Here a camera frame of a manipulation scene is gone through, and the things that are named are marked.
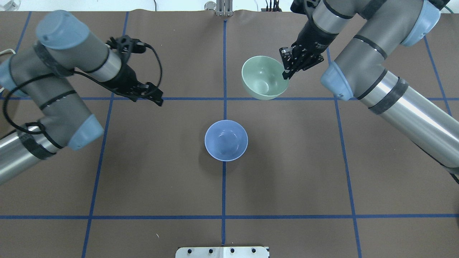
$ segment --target blue tape line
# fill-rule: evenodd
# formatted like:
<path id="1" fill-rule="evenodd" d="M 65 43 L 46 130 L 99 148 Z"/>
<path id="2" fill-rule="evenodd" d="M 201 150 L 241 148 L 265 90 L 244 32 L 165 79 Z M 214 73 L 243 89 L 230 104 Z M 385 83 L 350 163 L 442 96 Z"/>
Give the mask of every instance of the blue tape line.
<path id="1" fill-rule="evenodd" d="M 92 198 L 91 198 L 91 206 L 90 206 L 90 211 L 89 211 L 88 224 L 86 226 L 86 234 L 84 236 L 83 252 L 81 254 L 82 258 L 84 258 L 86 256 L 86 248 L 88 247 L 88 239 L 89 239 L 89 233 L 90 233 L 90 230 L 91 230 L 92 215 L 94 213 L 95 197 L 97 195 L 97 188 L 99 186 L 99 177 L 101 175 L 102 161 L 103 161 L 104 152 L 105 152 L 105 143 L 106 143 L 106 140 L 107 140 L 107 132 L 108 132 L 108 126 L 110 124 L 110 116 L 112 114 L 112 107 L 113 107 L 113 99 L 110 100 L 110 104 L 108 106 L 107 119 L 106 119 L 106 122 L 105 122 L 105 129 L 104 129 L 104 137 L 102 139 L 102 148 L 101 148 L 101 153 L 99 155 L 99 163 L 97 165 L 97 173 L 95 175 L 94 189 L 92 191 Z"/>
<path id="2" fill-rule="evenodd" d="M 22 39 L 24 38 L 24 34 L 26 33 L 27 26 L 28 26 L 31 16 L 32 16 L 32 12 L 30 11 L 29 14 L 27 15 L 26 23 L 24 24 L 24 28 L 22 29 L 21 36 L 19 37 L 19 41 L 15 49 L 16 53 L 19 50 L 19 47 L 21 47 L 21 42 L 22 42 Z"/>
<path id="3" fill-rule="evenodd" d="M 331 58 L 330 58 L 330 48 L 327 47 L 327 59 L 328 59 L 328 64 L 331 64 Z"/>
<path id="4" fill-rule="evenodd" d="M 228 215 L 227 219 L 352 219 L 352 215 Z"/>
<path id="5" fill-rule="evenodd" d="M 128 27 L 128 18 L 129 18 L 129 11 L 126 12 L 126 16 L 124 18 L 123 36 L 126 35 L 126 28 Z"/>
<path id="6" fill-rule="evenodd" d="M 165 101 L 222 101 L 224 98 L 213 98 L 213 97 L 164 97 Z"/>
<path id="7" fill-rule="evenodd" d="M 395 219 L 395 218 L 459 218 L 459 214 L 369 214 L 356 215 L 358 219 Z"/>
<path id="8" fill-rule="evenodd" d="M 227 92 L 226 92 L 226 22 L 223 21 L 223 119 L 226 119 Z"/>
<path id="9" fill-rule="evenodd" d="M 89 216 L 61 215 L 0 215 L 0 219 L 88 219 Z"/>
<path id="10" fill-rule="evenodd" d="M 328 48 L 327 48 L 327 59 L 329 62 L 328 64 L 330 65 L 331 58 L 330 58 L 330 50 Z M 358 258 L 362 258 L 362 250 L 360 248 L 360 237 L 358 235 L 357 219 L 355 216 L 354 197 L 352 194 L 351 176 L 349 174 L 349 165 L 347 163 L 346 145 L 344 144 L 343 129 L 342 129 L 342 124 L 341 124 L 341 115 L 340 115 L 340 109 L 338 106 L 338 98 L 335 97 L 334 101 L 335 101 L 336 118 L 338 120 L 338 129 L 340 131 L 341 150 L 343 153 L 344 166 L 346 168 L 347 190 L 349 192 L 349 201 L 351 203 L 351 211 L 352 211 L 352 216 L 353 216 L 354 233 L 355 233 L 355 242 L 357 245 L 357 254 L 358 254 Z"/>
<path id="11" fill-rule="evenodd" d="M 223 21 L 223 119 L 227 118 L 227 91 L 226 91 L 226 23 Z M 222 246 L 226 241 L 226 162 L 222 161 Z"/>
<path id="12" fill-rule="evenodd" d="M 412 219 L 412 218 L 459 218 L 459 213 L 427 214 L 361 214 L 361 215 L 225 215 L 225 219 Z M 92 216 L 92 220 L 180 220 L 180 219 L 221 219 L 221 215 L 127 215 Z M 0 219 L 89 219 L 78 215 L 0 215 Z"/>
<path id="13" fill-rule="evenodd" d="M 226 238 L 226 161 L 222 161 L 222 246 Z"/>
<path id="14" fill-rule="evenodd" d="M 440 75 L 438 74 L 438 70 L 437 70 L 437 67 L 435 65 L 435 62 L 433 61 L 432 52 L 431 52 L 430 47 L 429 47 L 429 42 L 427 41 L 427 38 L 425 36 L 424 36 L 424 43 L 425 43 L 425 46 L 427 48 L 427 53 L 429 54 L 429 58 L 430 58 L 431 63 L 432 63 L 432 67 L 433 67 L 433 71 L 435 73 L 435 77 L 437 78 L 438 86 L 440 87 L 440 91 L 442 92 L 443 100 L 445 101 L 446 110 L 448 111 L 448 114 L 451 116 L 451 109 L 449 108 L 448 101 L 446 100 L 445 90 L 443 89 L 442 81 L 440 80 Z"/>
<path id="15" fill-rule="evenodd" d="M 185 216 L 92 216 L 92 219 L 149 219 L 149 220 L 176 220 L 176 219 L 221 219 L 220 215 L 185 215 Z"/>

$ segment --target black cable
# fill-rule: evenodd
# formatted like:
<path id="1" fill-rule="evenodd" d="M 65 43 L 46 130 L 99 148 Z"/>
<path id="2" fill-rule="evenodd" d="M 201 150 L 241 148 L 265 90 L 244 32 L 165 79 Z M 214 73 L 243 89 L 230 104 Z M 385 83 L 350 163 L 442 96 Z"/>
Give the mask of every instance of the black cable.
<path id="1" fill-rule="evenodd" d="M 11 96 L 13 95 L 13 93 L 15 93 L 16 91 L 20 90 L 22 87 L 28 85 L 29 83 L 31 82 L 34 82 L 34 81 L 38 81 L 38 80 L 41 80 L 41 79 L 44 79 L 44 78 L 48 78 L 48 77 L 52 77 L 54 76 L 53 73 L 49 73 L 49 74 L 44 74 L 44 75 L 40 75 L 40 76 L 37 76 L 35 78 L 32 78 L 26 82 L 23 82 L 21 83 L 20 85 L 18 85 L 16 88 L 14 88 L 12 91 L 8 92 L 8 94 L 6 95 L 5 97 L 5 101 L 3 102 L 3 108 L 2 108 L 2 111 L 3 111 L 3 116 L 5 117 L 6 121 L 14 128 L 16 128 L 17 130 L 21 131 L 21 132 L 24 132 L 24 133 L 27 133 L 27 134 L 30 134 L 30 135 L 39 135 L 39 134 L 42 134 L 44 133 L 45 131 L 45 126 L 40 123 L 40 122 L 32 122 L 32 123 L 26 123 L 26 126 L 31 126 L 31 125 L 35 125 L 35 126 L 38 126 L 40 128 L 40 131 L 38 132 L 35 132 L 35 131 L 29 131 L 27 129 L 24 129 L 22 126 L 19 126 L 17 124 L 15 124 L 13 122 L 13 120 L 10 118 L 10 116 L 8 115 L 8 102 L 10 101 L 10 98 Z"/>
<path id="2" fill-rule="evenodd" d="M 450 13 L 454 13 L 453 10 L 451 10 L 451 8 L 449 8 L 448 6 L 445 6 L 445 9 L 448 10 Z"/>
<path id="3" fill-rule="evenodd" d="M 453 173 L 450 173 L 450 175 L 453 177 L 454 181 L 456 181 L 456 183 L 458 183 L 458 185 L 459 185 L 459 179 L 458 179 L 458 177 L 457 177 L 455 174 L 453 174 Z"/>
<path id="4" fill-rule="evenodd" d="M 156 85 L 156 86 L 159 88 L 159 85 L 161 84 L 161 81 L 162 81 L 162 65 L 161 65 L 161 61 L 159 60 L 158 53 L 156 53 L 156 50 L 151 45 L 145 44 L 145 47 L 151 49 L 153 51 L 153 53 L 155 53 L 156 60 L 158 61 L 158 65 L 159 65 L 159 81 L 158 81 L 158 85 Z"/>
<path id="5" fill-rule="evenodd" d="M 79 74 L 79 75 L 82 75 L 82 76 L 84 76 L 84 77 L 86 77 L 86 78 L 90 79 L 91 81 L 93 81 L 93 82 L 97 83 L 98 85 L 100 85 L 100 86 L 104 87 L 105 89 L 107 89 L 107 90 L 109 90 L 109 91 L 113 92 L 113 89 L 111 89 L 111 88 L 109 88 L 109 87 L 105 86 L 105 84 L 101 83 L 100 81 L 98 81 L 98 80 L 96 80 L 96 79 L 92 78 L 91 76 L 89 76 L 89 75 L 87 75 L 87 74 L 85 74 L 85 73 L 82 73 L 82 72 L 78 72 L 78 71 L 72 71 L 72 73 L 73 73 L 73 74 Z M 118 93 L 118 92 L 117 92 L 117 94 L 118 94 L 118 95 L 120 95 L 120 96 L 122 96 L 122 97 L 126 97 L 126 98 L 130 98 L 130 97 L 138 97 L 138 96 L 133 96 L 133 95 L 126 95 L 126 94 L 122 94 L 122 93 Z"/>

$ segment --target silver metal tube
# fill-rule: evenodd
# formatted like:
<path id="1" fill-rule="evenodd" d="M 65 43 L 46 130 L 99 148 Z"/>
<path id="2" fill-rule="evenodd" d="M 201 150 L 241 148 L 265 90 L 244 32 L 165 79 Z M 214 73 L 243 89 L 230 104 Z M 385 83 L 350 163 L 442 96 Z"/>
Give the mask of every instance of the silver metal tube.
<path id="1" fill-rule="evenodd" d="M 382 80 L 360 101 L 367 107 L 372 107 L 380 102 L 397 84 L 398 77 L 387 71 Z"/>
<path id="2" fill-rule="evenodd" d="M 37 127 L 29 127 L 31 131 L 37 131 Z M 35 142 L 55 153 L 54 147 L 44 135 L 34 135 Z M 34 166 L 41 159 L 30 153 L 19 139 L 17 132 L 0 139 L 0 185 L 17 176 L 24 170 Z"/>
<path id="3" fill-rule="evenodd" d="M 459 122 L 411 87 L 380 116 L 444 166 L 459 167 Z"/>
<path id="4" fill-rule="evenodd" d="M 323 1 L 314 10 L 313 20 L 319 28 L 331 34 L 340 33 L 350 21 L 350 19 L 344 19 L 332 13 Z"/>

